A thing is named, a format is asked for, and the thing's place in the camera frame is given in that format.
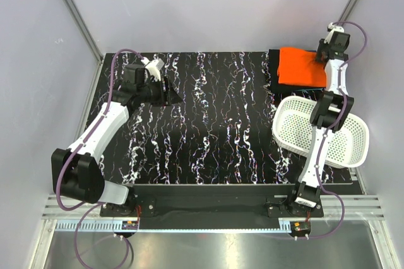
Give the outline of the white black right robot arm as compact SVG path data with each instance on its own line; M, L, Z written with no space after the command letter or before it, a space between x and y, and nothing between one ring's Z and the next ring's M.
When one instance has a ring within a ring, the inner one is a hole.
M326 64L326 88L311 113L312 141L305 166L287 199L286 209L295 216L304 217L319 207L321 175L328 149L354 104L345 79L348 67L345 51L350 35L339 25L332 25L328 31L327 37L319 41L315 57L317 62Z

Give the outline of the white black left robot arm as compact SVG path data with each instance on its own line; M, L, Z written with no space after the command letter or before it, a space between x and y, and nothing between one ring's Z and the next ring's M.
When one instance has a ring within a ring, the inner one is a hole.
M78 200L81 205L112 204L123 210L136 206L135 193L128 186L104 179L100 158L117 131L143 104L166 107L182 102L170 80L162 76L161 59L124 68L106 101L85 132L66 149L51 155L53 190L60 208L69 208L62 198Z

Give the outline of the orange t shirt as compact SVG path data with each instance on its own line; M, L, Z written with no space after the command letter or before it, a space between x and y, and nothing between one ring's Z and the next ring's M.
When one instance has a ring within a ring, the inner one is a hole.
M325 64L316 61L316 53L294 47L282 47L277 69L279 84L324 88Z

